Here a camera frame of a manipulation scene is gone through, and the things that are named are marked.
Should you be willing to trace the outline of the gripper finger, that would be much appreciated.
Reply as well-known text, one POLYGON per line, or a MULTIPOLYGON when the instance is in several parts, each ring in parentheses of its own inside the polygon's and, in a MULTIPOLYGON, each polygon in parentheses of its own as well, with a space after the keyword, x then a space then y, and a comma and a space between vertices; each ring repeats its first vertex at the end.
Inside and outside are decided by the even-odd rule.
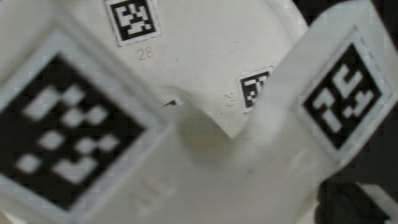
POLYGON ((318 189, 316 224, 398 224, 398 183, 330 178, 318 189))

